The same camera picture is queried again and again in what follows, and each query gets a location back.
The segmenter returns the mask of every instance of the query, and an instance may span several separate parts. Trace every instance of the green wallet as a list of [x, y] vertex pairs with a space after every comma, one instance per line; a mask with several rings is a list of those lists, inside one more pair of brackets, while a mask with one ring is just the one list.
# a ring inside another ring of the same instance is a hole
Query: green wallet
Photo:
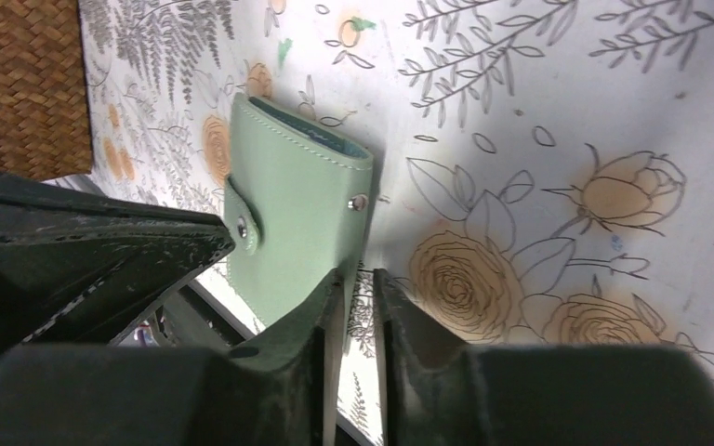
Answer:
[[228, 280], [266, 325], [332, 269], [348, 316], [371, 197], [374, 157], [299, 114], [237, 94], [224, 220], [236, 241]]

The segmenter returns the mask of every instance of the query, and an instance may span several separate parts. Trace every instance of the wallet snap button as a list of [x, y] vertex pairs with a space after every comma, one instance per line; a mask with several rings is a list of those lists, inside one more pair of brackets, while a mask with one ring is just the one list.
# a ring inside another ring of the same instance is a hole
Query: wallet snap button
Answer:
[[239, 233], [240, 238], [247, 237], [247, 222], [245, 222], [245, 218], [243, 216], [236, 219], [236, 230]]
[[366, 207], [368, 207], [368, 196], [365, 195], [364, 193], [361, 193], [359, 195], [354, 195], [349, 200], [349, 203], [347, 204], [347, 206], [352, 211], [360, 212], [363, 209], [365, 209]]

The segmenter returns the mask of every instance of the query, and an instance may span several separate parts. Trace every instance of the orange flower drawing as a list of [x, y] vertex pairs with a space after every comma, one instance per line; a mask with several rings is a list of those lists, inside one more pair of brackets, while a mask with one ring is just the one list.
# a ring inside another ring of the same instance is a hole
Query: orange flower drawing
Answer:
[[119, 151], [119, 158], [122, 162], [122, 171], [125, 173], [125, 177], [130, 181], [135, 179], [135, 167], [133, 167], [133, 160], [130, 158], [130, 154], [123, 147]]
[[636, 310], [594, 295], [572, 295], [544, 326], [552, 344], [658, 344], [661, 339]]
[[409, 263], [419, 305], [470, 342], [495, 342], [518, 322], [522, 285], [499, 250], [451, 231], [417, 247]]
[[598, 151], [588, 147], [595, 168], [587, 183], [581, 188], [545, 190], [564, 195], [578, 206], [576, 217], [554, 232], [554, 237], [584, 219], [588, 224], [582, 233], [593, 221], [609, 231], [625, 227], [661, 233], [651, 227], [680, 207], [685, 192], [685, 175], [679, 167], [666, 155], [651, 151], [637, 151], [601, 166]]
[[119, 112], [116, 110], [116, 106], [113, 104], [108, 105], [108, 119], [111, 120], [111, 125], [113, 125], [113, 128], [119, 128]]
[[267, 99], [272, 97], [272, 76], [263, 63], [253, 65], [247, 74], [247, 94]]
[[108, 164], [108, 168], [111, 169], [111, 173], [117, 179], [122, 179], [124, 175], [124, 172], [122, 172], [122, 159], [113, 146], [113, 142], [110, 138], [105, 138], [102, 146], [105, 151], [105, 162]]
[[229, 125], [217, 116], [204, 121], [204, 159], [209, 174], [223, 186], [231, 172], [231, 134]]

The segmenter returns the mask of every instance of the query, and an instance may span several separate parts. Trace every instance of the woven texture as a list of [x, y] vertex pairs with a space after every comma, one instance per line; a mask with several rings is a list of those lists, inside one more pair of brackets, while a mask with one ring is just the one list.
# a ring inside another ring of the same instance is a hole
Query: woven texture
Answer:
[[91, 171], [76, 0], [0, 0], [0, 171]]

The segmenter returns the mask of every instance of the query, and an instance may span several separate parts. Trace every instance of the black mechanical part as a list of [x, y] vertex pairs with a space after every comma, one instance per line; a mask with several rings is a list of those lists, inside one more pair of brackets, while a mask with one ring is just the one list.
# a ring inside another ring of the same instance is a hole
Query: black mechanical part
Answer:
[[232, 249], [217, 216], [0, 174], [0, 354], [118, 342]]
[[385, 444], [714, 446], [714, 386], [683, 351], [470, 345], [374, 278]]
[[333, 271], [226, 355], [15, 348], [0, 360], [0, 444], [333, 444], [342, 296]]

